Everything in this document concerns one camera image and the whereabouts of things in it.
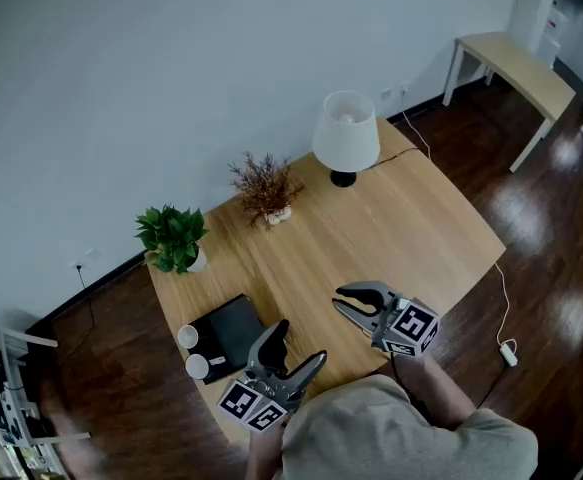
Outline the green plant in white pot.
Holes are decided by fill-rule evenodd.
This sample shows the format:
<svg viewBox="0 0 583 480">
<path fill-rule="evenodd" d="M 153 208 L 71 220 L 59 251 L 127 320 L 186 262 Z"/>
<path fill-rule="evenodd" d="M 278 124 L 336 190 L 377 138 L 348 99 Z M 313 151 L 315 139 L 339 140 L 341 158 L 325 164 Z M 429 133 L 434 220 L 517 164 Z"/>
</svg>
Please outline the green plant in white pot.
<svg viewBox="0 0 583 480">
<path fill-rule="evenodd" d="M 180 211 L 172 205 L 149 207 L 136 217 L 136 237 L 146 250 L 145 263 L 159 271 L 196 272 L 206 265 L 200 245 L 207 233 L 200 209 Z"/>
</svg>

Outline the black drawer box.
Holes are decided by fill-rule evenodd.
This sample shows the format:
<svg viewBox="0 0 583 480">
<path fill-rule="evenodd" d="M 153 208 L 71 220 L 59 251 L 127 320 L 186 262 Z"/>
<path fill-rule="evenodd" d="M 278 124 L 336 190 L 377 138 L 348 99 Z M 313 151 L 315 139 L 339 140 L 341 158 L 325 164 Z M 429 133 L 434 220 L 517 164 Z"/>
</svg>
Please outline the black drawer box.
<svg viewBox="0 0 583 480">
<path fill-rule="evenodd" d="M 209 373 L 202 382 L 212 384 L 247 365 L 251 346 L 264 332 L 251 299 L 240 294 L 222 306 L 192 321 L 198 342 L 193 354 L 209 363 Z"/>
</svg>

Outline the red-brown plant in white vase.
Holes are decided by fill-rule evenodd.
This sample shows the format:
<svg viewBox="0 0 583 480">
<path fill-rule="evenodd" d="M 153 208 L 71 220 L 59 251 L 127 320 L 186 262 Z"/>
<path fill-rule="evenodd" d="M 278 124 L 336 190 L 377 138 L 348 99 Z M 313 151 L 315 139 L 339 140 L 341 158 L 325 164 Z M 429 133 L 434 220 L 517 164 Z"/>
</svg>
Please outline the red-brown plant in white vase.
<svg viewBox="0 0 583 480">
<path fill-rule="evenodd" d="M 302 181 L 291 172 L 289 159 L 278 161 L 271 153 L 256 160 L 245 151 L 243 164 L 231 162 L 228 168 L 237 201 L 250 218 L 249 227 L 262 223 L 269 230 L 273 226 L 269 219 L 290 207 L 304 190 Z"/>
</svg>

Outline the wooden side desk white legs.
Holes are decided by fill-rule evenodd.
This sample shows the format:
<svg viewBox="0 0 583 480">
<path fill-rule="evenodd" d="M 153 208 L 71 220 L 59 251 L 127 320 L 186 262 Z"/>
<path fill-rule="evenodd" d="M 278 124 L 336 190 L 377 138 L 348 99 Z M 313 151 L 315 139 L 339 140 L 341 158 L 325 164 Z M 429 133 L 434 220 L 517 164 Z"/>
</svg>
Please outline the wooden side desk white legs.
<svg viewBox="0 0 583 480">
<path fill-rule="evenodd" d="M 522 48 L 504 32 L 459 37 L 455 40 L 442 104 L 450 104 L 457 87 L 463 57 L 469 55 L 489 73 L 503 78 L 543 117 L 543 122 L 525 148 L 511 164 L 515 172 L 541 139 L 551 131 L 575 96 L 575 91 L 551 68 Z"/>
</svg>

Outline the person's grey shirt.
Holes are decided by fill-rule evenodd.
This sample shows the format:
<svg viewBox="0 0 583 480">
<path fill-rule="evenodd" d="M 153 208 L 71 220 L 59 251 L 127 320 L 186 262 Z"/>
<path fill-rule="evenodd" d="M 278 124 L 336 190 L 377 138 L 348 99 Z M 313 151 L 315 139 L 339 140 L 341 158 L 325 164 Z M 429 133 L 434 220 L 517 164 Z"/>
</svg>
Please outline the person's grey shirt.
<svg viewBox="0 0 583 480">
<path fill-rule="evenodd" d="M 275 480 L 530 480 L 538 441 L 489 409 L 454 430 L 372 375 L 306 402 L 289 420 Z"/>
</svg>

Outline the person's right forearm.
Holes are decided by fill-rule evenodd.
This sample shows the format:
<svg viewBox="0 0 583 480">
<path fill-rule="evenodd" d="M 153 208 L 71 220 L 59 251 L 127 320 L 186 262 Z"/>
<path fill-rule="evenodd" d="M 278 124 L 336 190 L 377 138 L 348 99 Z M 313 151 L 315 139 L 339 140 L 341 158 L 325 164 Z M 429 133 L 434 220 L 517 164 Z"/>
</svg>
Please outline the person's right forearm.
<svg viewBox="0 0 583 480">
<path fill-rule="evenodd" d="M 476 406 L 430 355 L 392 358 L 396 378 L 426 408 L 436 426 L 453 430 Z"/>
</svg>

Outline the person's left forearm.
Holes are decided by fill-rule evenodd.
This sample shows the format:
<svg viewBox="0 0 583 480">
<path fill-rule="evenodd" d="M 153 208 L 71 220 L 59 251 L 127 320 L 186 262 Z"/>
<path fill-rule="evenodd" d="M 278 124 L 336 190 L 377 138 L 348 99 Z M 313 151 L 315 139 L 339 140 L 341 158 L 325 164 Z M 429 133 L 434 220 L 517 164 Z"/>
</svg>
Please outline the person's left forearm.
<svg viewBox="0 0 583 480">
<path fill-rule="evenodd" d="M 250 434 L 245 480 L 273 480 L 282 464 L 285 425 Z"/>
</svg>

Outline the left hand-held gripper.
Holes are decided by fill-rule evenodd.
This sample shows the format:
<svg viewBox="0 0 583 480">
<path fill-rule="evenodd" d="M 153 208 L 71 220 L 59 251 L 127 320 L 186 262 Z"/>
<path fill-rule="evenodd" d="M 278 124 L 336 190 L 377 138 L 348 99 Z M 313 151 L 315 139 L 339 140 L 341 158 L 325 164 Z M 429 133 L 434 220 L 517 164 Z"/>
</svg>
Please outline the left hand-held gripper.
<svg viewBox="0 0 583 480">
<path fill-rule="evenodd" d="M 282 319 L 264 330 L 250 348 L 247 369 L 231 381 L 216 407 L 253 433 L 263 433 L 300 406 L 307 386 L 327 361 L 321 350 L 303 361 L 285 381 L 289 321 Z"/>
</svg>

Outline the white shade table lamp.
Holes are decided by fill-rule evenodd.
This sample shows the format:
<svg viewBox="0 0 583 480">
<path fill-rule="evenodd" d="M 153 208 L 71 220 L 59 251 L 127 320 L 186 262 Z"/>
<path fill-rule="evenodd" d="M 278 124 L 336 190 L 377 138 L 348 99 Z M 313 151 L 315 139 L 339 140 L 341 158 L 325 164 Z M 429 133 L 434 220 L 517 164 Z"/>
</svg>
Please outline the white shade table lamp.
<svg viewBox="0 0 583 480">
<path fill-rule="evenodd" d="M 372 100 L 355 91 L 328 95 L 315 128 L 312 148 L 319 162 L 330 170 L 330 180 L 335 186 L 352 186 L 357 173 L 372 167 L 380 155 Z"/>
</svg>

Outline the white metal rack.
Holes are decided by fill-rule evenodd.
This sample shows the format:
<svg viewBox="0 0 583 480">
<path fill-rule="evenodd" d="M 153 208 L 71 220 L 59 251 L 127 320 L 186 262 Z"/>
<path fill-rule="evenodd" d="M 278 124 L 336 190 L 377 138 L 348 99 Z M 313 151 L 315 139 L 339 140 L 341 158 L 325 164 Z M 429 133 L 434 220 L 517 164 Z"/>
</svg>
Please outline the white metal rack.
<svg viewBox="0 0 583 480">
<path fill-rule="evenodd" d="M 31 451 L 36 469 L 68 479 L 56 447 L 89 439 L 91 434 L 58 436 L 45 427 L 38 404 L 28 399 L 21 375 L 31 345 L 56 348 L 58 342 L 0 326 L 0 443 L 16 452 Z"/>
</svg>

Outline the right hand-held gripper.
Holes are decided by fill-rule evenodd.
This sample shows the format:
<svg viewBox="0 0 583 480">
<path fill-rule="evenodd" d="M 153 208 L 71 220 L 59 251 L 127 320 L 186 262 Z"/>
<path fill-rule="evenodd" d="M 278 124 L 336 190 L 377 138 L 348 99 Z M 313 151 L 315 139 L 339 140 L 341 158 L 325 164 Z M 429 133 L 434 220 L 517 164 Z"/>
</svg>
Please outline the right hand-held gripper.
<svg viewBox="0 0 583 480">
<path fill-rule="evenodd" d="M 420 357 L 436 337 L 440 316 L 418 299 L 397 298 L 381 281 L 359 281 L 335 290 L 338 295 L 371 306 L 366 311 L 348 301 L 333 299 L 334 308 L 372 336 L 372 346 L 387 353 Z"/>
</svg>

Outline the white box unit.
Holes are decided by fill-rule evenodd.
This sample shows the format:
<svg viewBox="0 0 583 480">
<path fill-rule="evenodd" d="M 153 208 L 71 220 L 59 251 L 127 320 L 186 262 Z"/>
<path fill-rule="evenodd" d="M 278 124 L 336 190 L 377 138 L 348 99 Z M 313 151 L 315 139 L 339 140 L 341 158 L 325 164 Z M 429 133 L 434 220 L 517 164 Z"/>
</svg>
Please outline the white box unit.
<svg viewBox="0 0 583 480">
<path fill-rule="evenodd" d="M 554 67 L 568 24 L 569 18 L 558 9 L 554 0 L 537 51 L 540 60 L 550 69 Z"/>
</svg>

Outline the blue cup white handle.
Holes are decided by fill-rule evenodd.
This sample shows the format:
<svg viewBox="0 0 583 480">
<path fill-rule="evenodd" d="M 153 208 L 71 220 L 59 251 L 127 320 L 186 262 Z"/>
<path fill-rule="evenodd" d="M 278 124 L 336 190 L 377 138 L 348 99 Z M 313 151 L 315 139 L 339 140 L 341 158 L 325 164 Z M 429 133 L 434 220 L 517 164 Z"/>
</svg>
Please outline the blue cup white handle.
<svg viewBox="0 0 583 480">
<path fill-rule="evenodd" d="M 209 376 L 212 366 L 222 365 L 225 362 L 224 356 L 206 359 L 201 354 L 191 354 L 185 361 L 185 369 L 193 379 L 204 380 Z"/>
</svg>

